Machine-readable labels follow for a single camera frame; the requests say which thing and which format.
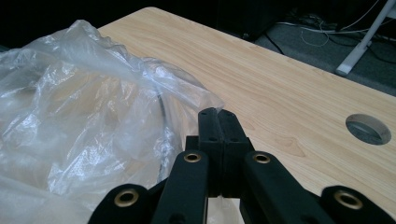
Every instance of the dark background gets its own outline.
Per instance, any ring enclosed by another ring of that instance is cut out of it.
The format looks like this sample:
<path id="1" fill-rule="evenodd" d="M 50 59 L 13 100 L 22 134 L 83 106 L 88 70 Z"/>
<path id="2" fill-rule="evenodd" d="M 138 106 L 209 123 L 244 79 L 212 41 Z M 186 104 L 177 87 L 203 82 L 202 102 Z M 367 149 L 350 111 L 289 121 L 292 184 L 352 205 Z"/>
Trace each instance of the dark background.
<path id="1" fill-rule="evenodd" d="M 101 27 L 143 7 L 158 7 L 201 24 L 255 39 L 292 8 L 317 13 L 341 27 L 358 19 L 375 0 L 102 0 L 102 1 L 9 1 L 0 9 L 0 45 L 20 48 L 31 41 L 68 28 L 76 20 Z M 385 4 L 357 24 L 367 28 Z M 391 30 L 381 31 L 393 35 Z"/>

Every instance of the white cable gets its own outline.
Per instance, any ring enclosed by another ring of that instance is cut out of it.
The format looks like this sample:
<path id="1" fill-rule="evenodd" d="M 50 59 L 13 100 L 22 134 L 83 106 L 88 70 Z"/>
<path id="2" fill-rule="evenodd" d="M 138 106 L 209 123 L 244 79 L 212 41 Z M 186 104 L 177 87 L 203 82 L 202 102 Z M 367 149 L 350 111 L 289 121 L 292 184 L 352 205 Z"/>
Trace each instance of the white cable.
<path id="1" fill-rule="evenodd" d="M 320 47 L 325 46 L 325 45 L 327 44 L 327 42 L 329 42 L 329 39 L 330 39 L 328 34 L 326 34 L 326 33 L 323 33 L 323 34 L 325 34 L 325 35 L 327 36 L 327 40 L 326 40 L 323 44 L 321 44 L 321 45 L 316 45 L 316 44 L 311 44 L 311 43 L 306 42 L 306 41 L 304 40 L 304 37 L 303 37 L 303 31 L 301 31 L 300 38 L 304 41 L 305 44 L 310 45 L 310 46 L 313 46 L 313 47 L 318 47 L 318 48 L 320 48 Z"/>
<path id="2" fill-rule="evenodd" d="M 394 19 L 391 19 L 389 21 L 385 21 L 381 25 L 385 25 L 388 22 L 393 21 L 393 20 Z M 301 26 L 299 24 L 294 24 L 294 23 L 290 23 L 290 22 L 283 22 L 283 21 L 277 22 L 276 24 L 282 24 L 282 25 L 288 25 L 288 26 L 298 26 L 301 29 L 305 29 L 305 30 L 308 30 L 308 31 L 311 31 L 311 32 L 329 34 L 329 35 L 354 34 L 354 33 L 366 32 L 366 31 L 368 31 L 370 29 L 370 28 L 368 28 L 368 29 L 358 30 L 358 31 L 342 31 L 342 32 L 340 32 L 340 31 L 335 31 L 335 30 L 315 30 L 315 29 L 310 29 L 310 28 L 303 27 L 303 26 Z"/>
<path id="3" fill-rule="evenodd" d="M 379 2 L 379 0 L 376 0 L 376 2 L 370 7 L 370 9 L 369 9 L 368 11 L 366 11 L 366 13 L 364 13 L 364 15 L 362 15 L 357 21 L 353 22 L 352 24 L 350 24 L 350 25 L 348 25 L 348 26 L 346 26 L 346 27 L 343 27 L 341 30 L 345 30 L 345 29 L 347 29 L 347 28 L 349 28 L 349 27 L 355 25 L 357 22 L 361 21 L 361 19 L 363 19 L 363 18 L 367 15 L 367 13 L 369 13 L 369 12 L 373 9 L 373 7 L 375 7 L 375 5 L 376 5 L 378 2 Z"/>

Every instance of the plastic wrap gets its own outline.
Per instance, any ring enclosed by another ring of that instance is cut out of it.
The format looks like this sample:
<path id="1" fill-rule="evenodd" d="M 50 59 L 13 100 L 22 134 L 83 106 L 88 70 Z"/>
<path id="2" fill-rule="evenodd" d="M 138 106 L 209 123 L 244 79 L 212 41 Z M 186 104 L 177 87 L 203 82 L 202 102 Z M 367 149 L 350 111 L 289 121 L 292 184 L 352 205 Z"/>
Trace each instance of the plastic wrap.
<path id="1" fill-rule="evenodd" d="M 0 223 L 86 223 L 116 186 L 152 187 L 211 106 L 193 76 L 86 21 L 0 54 Z"/>

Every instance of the screw hole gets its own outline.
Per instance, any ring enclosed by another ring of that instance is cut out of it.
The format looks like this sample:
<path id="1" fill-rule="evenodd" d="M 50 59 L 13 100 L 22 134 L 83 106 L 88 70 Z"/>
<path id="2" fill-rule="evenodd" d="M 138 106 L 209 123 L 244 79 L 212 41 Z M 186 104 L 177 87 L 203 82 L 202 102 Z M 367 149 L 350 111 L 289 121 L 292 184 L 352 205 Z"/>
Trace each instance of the screw hole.
<path id="1" fill-rule="evenodd" d="M 128 207 L 137 202 L 139 194 L 134 189 L 124 189 L 117 194 L 114 204 L 118 207 Z"/>
<path id="2" fill-rule="evenodd" d="M 169 218 L 169 223 L 170 224 L 184 224 L 184 223 L 186 223 L 186 218 L 184 218 L 184 216 L 182 214 L 176 213 L 176 214 L 173 214 Z"/>
<path id="3" fill-rule="evenodd" d="M 336 191 L 334 193 L 334 198 L 341 205 L 350 209 L 359 210 L 363 207 L 363 203 L 359 198 L 343 190 Z"/>
<path id="4" fill-rule="evenodd" d="M 319 224 L 318 220 L 311 216 L 301 216 L 301 221 L 306 224 Z"/>
<path id="5" fill-rule="evenodd" d="M 256 154 L 253 156 L 253 160 L 259 163 L 268 163 L 271 159 L 265 155 Z"/>
<path id="6" fill-rule="evenodd" d="M 187 162 L 198 162 L 201 160 L 201 155 L 196 153 L 190 153 L 184 156 L 184 160 Z"/>

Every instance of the brass insert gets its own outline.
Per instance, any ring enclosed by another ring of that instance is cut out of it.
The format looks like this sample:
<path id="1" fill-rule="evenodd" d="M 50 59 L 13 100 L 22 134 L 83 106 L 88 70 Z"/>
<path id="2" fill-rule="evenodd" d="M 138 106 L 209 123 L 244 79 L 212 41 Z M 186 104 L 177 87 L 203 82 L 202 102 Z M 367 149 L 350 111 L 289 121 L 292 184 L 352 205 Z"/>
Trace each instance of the brass insert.
<path id="1" fill-rule="evenodd" d="M 271 159 L 265 155 L 262 154 L 256 154 L 253 156 L 253 160 L 259 163 L 268 163 L 271 161 Z"/>
<path id="2" fill-rule="evenodd" d="M 354 210 L 359 210 L 363 208 L 363 203 L 359 198 L 357 198 L 355 195 L 348 193 L 343 190 L 338 190 L 334 193 L 334 198 L 337 202 L 339 202 L 341 205 L 354 209 Z"/>
<path id="3" fill-rule="evenodd" d="M 198 162 L 201 160 L 201 155 L 196 153 L 189 153 L 184 156 L 184 160 L 187 162 Z"/>
<path id="4" fill-rule="evenodd" d="M 117 194 L 114 204 L 118 207 L 128 207 L 137 202 L 139 194 L 134 189 L 124 189 Z"/>

